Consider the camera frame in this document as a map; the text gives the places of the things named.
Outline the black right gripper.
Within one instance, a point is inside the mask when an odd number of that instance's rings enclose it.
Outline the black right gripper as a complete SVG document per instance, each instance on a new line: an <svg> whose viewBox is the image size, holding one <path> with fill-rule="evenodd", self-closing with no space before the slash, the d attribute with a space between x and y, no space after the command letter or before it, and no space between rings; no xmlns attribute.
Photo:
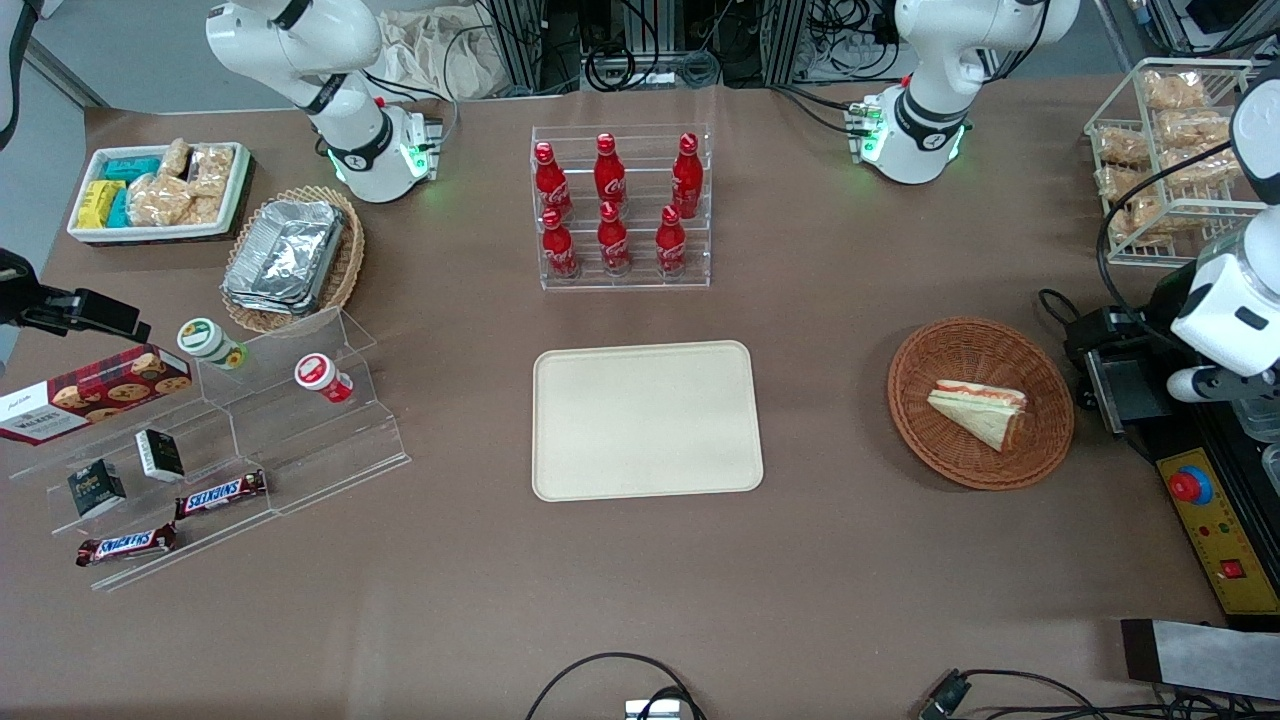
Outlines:
<svg viewBox="0 0 1280 720"><path fill-rule="evenodd" d="M50 295L33 266L5 249L1 249L1 323L42 325L59 337L95 331L138 345L146 343L151 334L151 325L140 319L137 307L93 290L59 290Z"/></svg>

